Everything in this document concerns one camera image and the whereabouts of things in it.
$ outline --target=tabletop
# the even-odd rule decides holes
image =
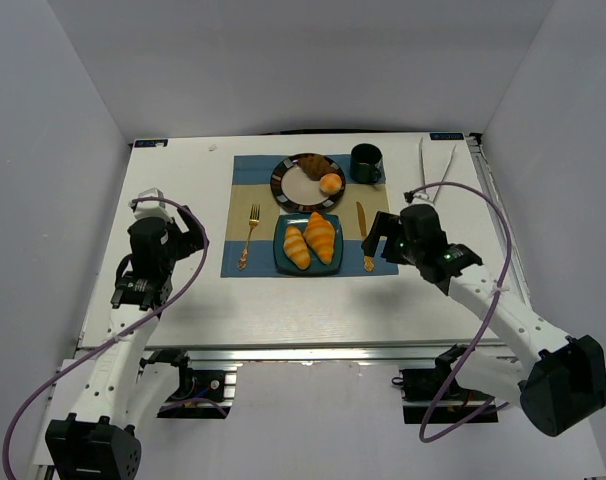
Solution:
[[[221,277],[235,156],[340,155],[349,154],[359,143],[372,143],[383,154],[390,212],[398,213],[406,206],[403,192],[421,184],[421,138],[428,182],[441,179],[456,145],[447,180],[481,189],[465,140],[433,141],[427,133],[179,138],[169,139],[165,146],[135,147],[87,310],[81,346],[99,345],[106,336],[115,270],[130,251],[127,229],[134,217],[128,202],[152,187],[188,205],[211,242],[200,277],[164,312],[150,340],[152,348],[375,346],[469,340],[479,327],[478,319],[421,279],[411,266],[399,267],[398,275],[377,277]],[[504,252],[487,205],[468,192],[444,187],[435,208],[449,241],[472,248],[497,275]],[[172,277],[175,291],[193,273],[199,259],[196,254],[177,263]],[[496,341],[490,331],[485,339]]]

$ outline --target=mug handle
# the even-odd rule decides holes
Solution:
[[[378,168],[374,167],[372,169],[372,174],[370,178],[372,179],[372,183],[378,182],[381,179],[381,171]]]

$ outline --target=pastry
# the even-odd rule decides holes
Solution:
[[[319,181],[323,175],[335,171],[323,155],[308,155],[299,158],[296,163],[314,181]]]
[[[312,247],[316,256],[325,265],[332,263],[334,256],[334,236],[336,232],[330,222],[317,212],[312,213],[303,236],[307,244]]]
[[[299,270],[305,270],[310,266],[310,252],[298,228],[287,227],[285,230],[283,251]]]
[[[319,187],[326,195],[334,195],[335,193],[338,193],[342,186],[343,182],[341,182],[341,177],[339,177],[336,173],[328,173],[327,175],[323,175],[319,181]]]

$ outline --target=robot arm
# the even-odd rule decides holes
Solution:
[[[139,197],[162,198],[156,190]],[[133,206],[136,222],[128,229],[131,255],[117,269],[106,340],[117,342],[101,353],[65,420],[52,420],[45,434],[48,450],[61,480],[125,480],[134,478],[141,459],[144,422],[186,378],[182,352],[161,351],[141,361],[158,325],[154,317],[120,336],[144,316],[163,305],[172,291],[171,276],[178,260],[203,248],[198,226],[181,210],[188,227],[181,232],[160,201]],[[139,365],[144,366],[139,377]]]
[[[465,245],[450,244],[430,204],[410,205],[400,215],[378,212],[363,242],[373,255],[381,236],[383,258],[414,265],[479,319],[493,299],[495,284],[481,258]],[[475,351],[462,365],[458,385],[498,397],[523,409],[543,433],[557,436],[606,406],[605,360],[590,336],[575,339],[537,315],[516,296],[502,293],[490,329],[515,353],[519,362],[491,358]],[[465,349],[446,352],[437,368],[457,361]],[[451,372],[437,372],[445,378]]]

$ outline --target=white wall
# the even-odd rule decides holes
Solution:
[[[0,0],[0,478],[11,415],[78,335],[126,159],[45,0]],[[44,404],[17,429],[19,478]]]
[[[49,0],[126,138],[482,131],[552,0]]]
[[[485,142],[535,307],[606,354],[606,1],[555,3]]]

